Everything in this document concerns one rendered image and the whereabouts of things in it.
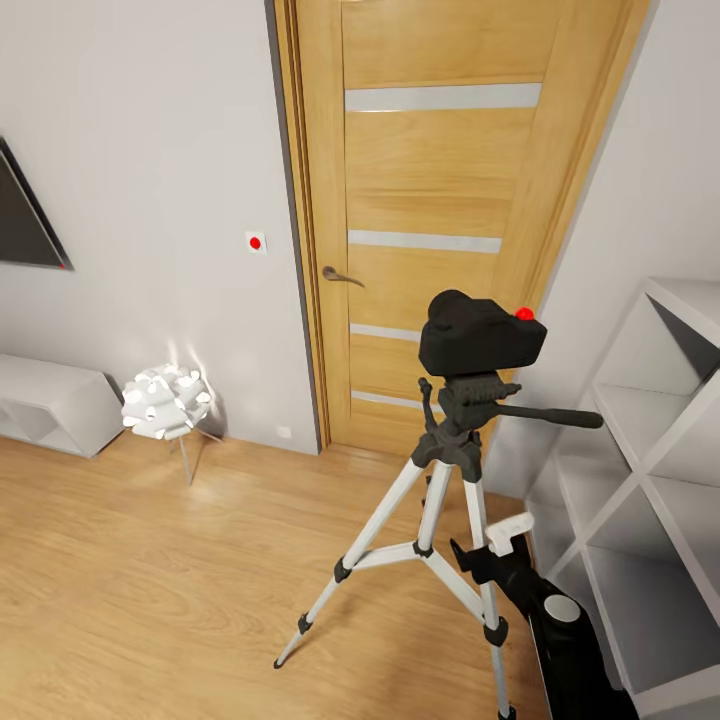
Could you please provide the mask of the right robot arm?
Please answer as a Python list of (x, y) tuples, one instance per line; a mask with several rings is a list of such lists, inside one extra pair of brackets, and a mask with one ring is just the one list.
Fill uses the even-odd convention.
[(488, 546), (465, 552), (454, 539), (463, 573), (477, 585), (493, 579), (531, 625), (551, 720), (641, 720), (626, 689), (613, 689), (587, 612), (531, 567), (524, 533), (530, 513), (485, 528)]

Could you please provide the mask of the camera tripod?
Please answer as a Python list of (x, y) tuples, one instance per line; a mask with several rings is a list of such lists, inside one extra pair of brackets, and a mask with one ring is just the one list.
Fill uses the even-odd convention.
[[(508, 620), (498, 614), (496, 607), (495, 580), (480, 585), (482, 598), (478, 598), (474, 590), (460, 578), (448, 564), (446, 558), (440, 556), (432, 546), (432, 538), (436, 530), (438, 517), (443, 508), (443, 500), (448, 490), (448, 480), (452, 476), (452, 468), (456, 467), (462, 472), (462, 482), (466, 490), (466, 503), (472, 524), (473, 551), (492, 544), (492, 540), (485, 534), (486, 512), (484, 512), (484, 490), (482, 490), (481, 447), (479, 429), (484, 427), (491, 419), (498, 415), (517, 416), (522, 418), (540, 419), (550, 424), (561, 426), (577, 426), (580, 428), (600, 429), (604, 425), (602, 415), (594, 412), (560, 409), (535, 409), (516, 406), (504, 406), (502, 402), (510, 395), (516, 395), (522, 386), (517, 384), (504, 384), (499, 372), (477, 371), (477, 373), (461, 373), (444, 376), (445, 388), (440, 389), (438, 403), (445, 412), (445, 420), (437, 423), (430, 407), (431, 391), (433, 386), (427, 378), (420, 378), (423, 397), (423, 410), (426, 418), (427, 432), (419, 438), (419, 445), (412, 453), (400, 477), (390, 491), (380, 500), (370, 522), (358, 536), (354, 546), (350, 546), (346, 553), (340, 557), (335, 568), (334, 577), (320, 594), (314, 608), (302, 614), (298, 620), (298, 633), (290, 644), (286, 646), (282, 655), (274, 662), (274, 668), (279, 669), (288, 652), (300, 640), (302, 634), (313, 624), (318, 611), (324, 610), (328, 600), (334, 594), (337, 586), (348, 578), (350, 572), (368, 570), (378, 566), (392, 563), (408, 562), (420, 559), (426, 562), (432, 571), (440, 577), (442, 582), (454, 592), (462, 604), (482, 622), (484, 638), (490, 644), (492, 652), (492, 666), (498, 692), (498, 718), (499, 720), (516, 720), (516, 710), (508, 705), (507, 686), (502, 662), (501, 646), (508, 634)], [(424, 510), (420, 532), (414, 542), (406, 542), (402, 546), (388, 546), (376, 550), (368, 550), (368, 544), (386, 522), (388, 516), (394, 514), (396, 506), (410, 490), (414, 480), (420, 476), (422, 470), (432, 462), (432, 476), (428, 476), (428, 492), (426, 500), (422, 500)]]

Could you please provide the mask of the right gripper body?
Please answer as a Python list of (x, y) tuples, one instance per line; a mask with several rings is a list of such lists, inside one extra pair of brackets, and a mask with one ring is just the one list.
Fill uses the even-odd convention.
[(518, 574), (520, 570), (535, 572), (531, 567), (531, 558), (525, 537), (514, 536), (514, 538), (510, 538), (510, 542), (513, 552), (502, 557), (492, 552), (488, 546), (467, 552), (469, 571), (471, 571), (475, 583), (482, 585), (494, 579), (509, 599), (511, 599), (510, 592), (508, 592), (510, 578), (514, 574)]

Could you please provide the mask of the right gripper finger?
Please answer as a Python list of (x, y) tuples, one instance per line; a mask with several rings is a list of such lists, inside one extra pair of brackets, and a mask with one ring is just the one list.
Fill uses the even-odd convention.
[(455, 554), (455, 557), (457, 558), (457, 563), (459, 564), (459, 567), (461, 568), (461, 571), (463, 573), (466, 573), (469, 571), (469, 564), (467, 561), (467, 552), (463, 551), (459, 545), (455, 543), (454, 539), (450, 540), (451, 547), (453, 548), (453, 553)]

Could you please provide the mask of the digital camera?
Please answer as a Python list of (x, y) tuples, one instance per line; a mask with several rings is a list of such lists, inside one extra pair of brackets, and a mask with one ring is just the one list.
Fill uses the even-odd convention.
[(448, 289), (428, 308), (419, 356), (429, 375), (527, 367), (536, 363), (547, 328), (530, 308), (508, 314), (492, 299)]

